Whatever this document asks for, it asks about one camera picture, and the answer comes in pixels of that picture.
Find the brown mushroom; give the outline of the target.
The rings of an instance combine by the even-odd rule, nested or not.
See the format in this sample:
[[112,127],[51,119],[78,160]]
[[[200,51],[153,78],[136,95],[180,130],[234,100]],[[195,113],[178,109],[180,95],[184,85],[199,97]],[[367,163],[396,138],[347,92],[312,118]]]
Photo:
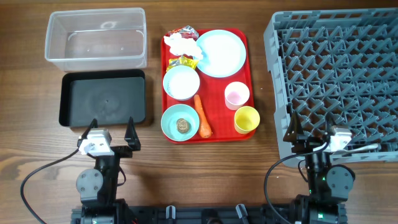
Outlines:
[[190,130],[190,123],[183,118],[180,118],[176,122],[177,131],[181,134],[185,134]]

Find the orange carrot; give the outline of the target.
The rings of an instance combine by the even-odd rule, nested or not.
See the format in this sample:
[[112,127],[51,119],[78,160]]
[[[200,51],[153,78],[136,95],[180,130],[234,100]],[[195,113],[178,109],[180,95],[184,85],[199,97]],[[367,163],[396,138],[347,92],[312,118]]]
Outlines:
[[212,130],[211,127],[207,121],[202,103],[201,103],[201,98],[199,95],[194,96],[194,105],[195,105],[195,111],[197,112],[199,119],[200,119],[200,126],[198,133],[202,138],[209,138],[212,135]]

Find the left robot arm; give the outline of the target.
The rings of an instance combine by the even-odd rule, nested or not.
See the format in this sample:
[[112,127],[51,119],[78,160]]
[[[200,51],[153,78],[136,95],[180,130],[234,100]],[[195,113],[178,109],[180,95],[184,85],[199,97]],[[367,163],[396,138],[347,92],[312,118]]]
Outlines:
[[133,118],[129,118],[124,140],[125,146],[111,146],[111,135],[99,128],[94,119],[77,142],[78,151],[95,159],[92,169],[84,170],[76,180],[81,210],[71,215],[72,223],[137,223],[138,218],[124,199],[117,199],[122,158],[131,158],[141,149]]

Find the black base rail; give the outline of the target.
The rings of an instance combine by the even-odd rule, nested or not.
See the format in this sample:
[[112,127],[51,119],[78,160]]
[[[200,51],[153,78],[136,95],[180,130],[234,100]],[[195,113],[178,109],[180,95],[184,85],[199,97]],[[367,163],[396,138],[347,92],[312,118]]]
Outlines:
[[278,213],[272,211],[268,205],[260,207],[246,207],[243,204],[234,207],[130,207],[127,213],[132,218],[131,223],[282,223],[284,217],[290,223],[347,223],[348,217],[344,205],[335,208],[308,207],[294,208],[287,204],[278,205]]

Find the white tissue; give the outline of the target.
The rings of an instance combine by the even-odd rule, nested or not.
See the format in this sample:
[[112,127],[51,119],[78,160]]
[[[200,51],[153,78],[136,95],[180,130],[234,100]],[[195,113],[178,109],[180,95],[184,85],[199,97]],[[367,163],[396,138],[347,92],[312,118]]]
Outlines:
[[169,52],[175,56],[188,55],[197,60],[203,59],[202,50],[193,38],[184,38],[180,33],[164,36],[164,42],[170,47]]

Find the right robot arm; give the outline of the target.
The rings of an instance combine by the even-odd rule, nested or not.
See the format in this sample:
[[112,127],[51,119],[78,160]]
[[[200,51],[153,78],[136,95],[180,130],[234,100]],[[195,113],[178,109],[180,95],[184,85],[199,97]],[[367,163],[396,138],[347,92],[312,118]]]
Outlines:
[[289,205],[290,223],[347,223],[345,202],[353,188],[355,174],[344,165],[333,165],[330,156],[351,141],[351,131],[335,123],[328,114],[322,137],[304,134],[295,112],[283,141],[292,143],[292,152],[303,156],[307,171],[308,195],[298,195]]

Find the red foil wrapper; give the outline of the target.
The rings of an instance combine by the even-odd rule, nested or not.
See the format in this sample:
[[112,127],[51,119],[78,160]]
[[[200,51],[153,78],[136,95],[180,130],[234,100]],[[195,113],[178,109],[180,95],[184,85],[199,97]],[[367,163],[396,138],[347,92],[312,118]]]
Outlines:
[[193,40],[197,40],[199,38],[199,33],[192,26],[184,26],[178,29],[174,29],[168,31],[167,36],[171,36],[172,34],[180,34],[182,38],[192,38]]

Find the white spoon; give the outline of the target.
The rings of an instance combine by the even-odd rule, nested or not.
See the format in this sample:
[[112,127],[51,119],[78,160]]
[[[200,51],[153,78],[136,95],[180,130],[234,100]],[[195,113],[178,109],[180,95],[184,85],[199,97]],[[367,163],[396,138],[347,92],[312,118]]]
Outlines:
[[334,154],[336,154],[336,155],[338,155],[338,154],[341,154],[341,155],[343,155],[343,154],[354,154],[354,153],[357,153],[357,152],[374,150],[374,149],[377,149],[378,147],[379,147],[379,144],[370,144],[370,145],[359,147],[357,149],[352,149],[352,150],[342,149],[342,150],[334,152]]

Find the yellow wrapper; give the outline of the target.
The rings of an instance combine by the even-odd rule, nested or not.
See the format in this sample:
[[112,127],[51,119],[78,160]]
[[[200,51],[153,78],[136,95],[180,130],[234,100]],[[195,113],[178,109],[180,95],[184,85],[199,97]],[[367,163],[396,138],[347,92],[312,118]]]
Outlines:
[[187,58],[184,55],[181,55],[179,58],[171,58],[169,60],[169,66],[166,68],[166,71],[168,72],[171,68],[174,68],[176,66],[187,66],[192,69],[196,69],[197,65],[199,63],[199,60],[195,60],[192,58]]

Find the yellow cup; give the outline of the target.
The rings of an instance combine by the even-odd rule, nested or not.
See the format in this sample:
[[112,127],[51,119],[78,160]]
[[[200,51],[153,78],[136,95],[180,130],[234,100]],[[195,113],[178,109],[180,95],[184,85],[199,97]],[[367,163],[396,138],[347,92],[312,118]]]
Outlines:
[[234,128],[239,134],[247,134],[255,130],[260,123],[259,112],[251,106],[243,106],[234,114]]

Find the pink cup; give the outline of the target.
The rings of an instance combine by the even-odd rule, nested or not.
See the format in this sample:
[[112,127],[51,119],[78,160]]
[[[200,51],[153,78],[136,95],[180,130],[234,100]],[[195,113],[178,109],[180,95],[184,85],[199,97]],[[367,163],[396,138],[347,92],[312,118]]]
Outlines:
[[249,97],[249,88],[242,82],[231,82],[224,90],[225,104],[230,110],[237,110],[242,107]]

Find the clear plastic bin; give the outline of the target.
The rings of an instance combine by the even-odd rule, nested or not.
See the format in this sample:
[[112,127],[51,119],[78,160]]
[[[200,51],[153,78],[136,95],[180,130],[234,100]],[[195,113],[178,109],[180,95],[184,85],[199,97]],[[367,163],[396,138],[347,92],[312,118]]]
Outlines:
[[44,57],[64,72],[146,68],[146,12],[141,7],[55,11]]

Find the grey dishwasher rack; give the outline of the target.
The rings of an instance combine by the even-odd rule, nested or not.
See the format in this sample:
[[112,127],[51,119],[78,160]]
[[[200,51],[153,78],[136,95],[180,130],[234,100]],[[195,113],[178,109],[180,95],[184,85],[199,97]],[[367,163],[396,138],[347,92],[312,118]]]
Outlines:
[[283,141],[296,111],[304,133],[325,131],[325,115],[348,126],[347,150],[334,163],[397,160],[397,9],[281,11],[264,32],[267,68],[275,94],[279,155],[294,167]]

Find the green bowl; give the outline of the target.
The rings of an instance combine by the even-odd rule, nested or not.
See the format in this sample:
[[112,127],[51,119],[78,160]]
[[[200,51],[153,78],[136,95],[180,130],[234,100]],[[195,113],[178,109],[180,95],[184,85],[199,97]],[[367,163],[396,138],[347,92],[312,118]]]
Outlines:
[[[188,124],[188,129],[181,133],[177,128],[177,121],[183,119]],[[161,128],[163,133],[171,140],[187,141],[196,135],[200,124],[197,112],[188,105],[177,104],[166,109],[162,115]]]

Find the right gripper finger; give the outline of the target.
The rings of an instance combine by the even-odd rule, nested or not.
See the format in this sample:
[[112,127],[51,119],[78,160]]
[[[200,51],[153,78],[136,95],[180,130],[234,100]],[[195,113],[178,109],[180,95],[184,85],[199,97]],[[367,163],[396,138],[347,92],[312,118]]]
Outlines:
[[335,120],[330,113],[325,115],[325,135],[332,136],[333,135],[333,126],[335,125]]
[[304,139],[304,131],[299,120],[299,115],[294,111],[290,119],[289,127],[283,137],[285,142],[297,142]]

